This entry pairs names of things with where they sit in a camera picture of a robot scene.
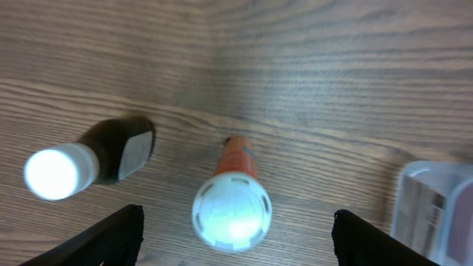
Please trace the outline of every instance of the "white cap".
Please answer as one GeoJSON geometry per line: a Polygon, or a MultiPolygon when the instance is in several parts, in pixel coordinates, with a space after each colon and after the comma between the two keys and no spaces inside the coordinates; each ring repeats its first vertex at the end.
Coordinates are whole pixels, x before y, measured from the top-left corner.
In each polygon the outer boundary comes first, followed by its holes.
{"type": "Polygon", "coordinates": [[[192,207],[192,222],[211,247],[236,253],[265,238],[271,214],[268,193],[255,179],[228,172],[202,185],[192,207]]]}
{"type": "Polygon", "coordinates": [[[98,158],[91,148],[65,143],[33,154],[24,166],[24,181],[39,197],[61,200],[88,187],[98,172],[98,158]]]}

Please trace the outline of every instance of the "round white lid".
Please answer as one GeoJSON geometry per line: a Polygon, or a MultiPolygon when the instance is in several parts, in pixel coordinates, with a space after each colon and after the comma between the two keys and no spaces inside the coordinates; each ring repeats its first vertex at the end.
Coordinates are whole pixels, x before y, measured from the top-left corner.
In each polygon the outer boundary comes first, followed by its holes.
{"type": "Polygon", "coordinates": [[[24,180],[38,197],[61,200],[88,187],[98,172],[98,159],[91,148],[65,143],[33,154],[24,166],[24,180]]]}
{"type": "Polygon", "coordinates": [[[224,173],[205,182],[192,208],[197,234],[211,247],[231,253],[261,242],[271,215],[266,190],[240,172],[224,173]]]}

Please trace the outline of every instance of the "white label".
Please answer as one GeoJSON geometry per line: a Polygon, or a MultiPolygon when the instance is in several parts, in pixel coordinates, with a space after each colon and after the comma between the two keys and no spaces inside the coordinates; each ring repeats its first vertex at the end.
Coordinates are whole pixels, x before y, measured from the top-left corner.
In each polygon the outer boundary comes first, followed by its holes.
{"type": "Polygon", "coordinates": [[[121,157],[118,179],[124,180],[148,161],[149,152],[152,148],[153,134],[147,132],[130,137],[126,141],[123,155],[121,157]]]}
{"type": "Polygon", "coordinates": [[[429,186],[405,177],[394,237],[417,253],[432,255],[443,220],[446,198],[429,186]]]}

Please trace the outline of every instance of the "brown bottle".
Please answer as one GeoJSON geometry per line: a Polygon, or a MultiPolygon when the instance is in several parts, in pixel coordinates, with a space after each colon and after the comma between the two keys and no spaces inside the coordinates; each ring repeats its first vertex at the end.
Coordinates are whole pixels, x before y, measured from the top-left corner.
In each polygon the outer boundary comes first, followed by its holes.
{"type": "Polygon", "coordinates": [[[143,116],[97,123],[75,143],[36,152],[24,168],[25,181],[46,200],[60,200],[91,184],[113,184],[145,165],[155,130],[143,116]]]}

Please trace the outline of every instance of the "wooden table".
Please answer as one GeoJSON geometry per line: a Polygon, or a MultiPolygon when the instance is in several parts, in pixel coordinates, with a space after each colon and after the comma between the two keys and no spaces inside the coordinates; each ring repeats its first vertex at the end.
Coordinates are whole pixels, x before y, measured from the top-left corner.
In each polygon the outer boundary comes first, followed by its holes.
{"type": "Polygon", "coordinates": [[[471,158],[472,85],[468,1],[1,0],[0,265],[129,203],[146,212],[139,265],[336,265],[336,210],[388,231],[404,164],[471,158]],[[157,125],[142,171],[59,202],[27,190],[34,151],[127,112],[157,125]],[[227,255],[190,213],[235,134],[273,224],[227,255]]]}

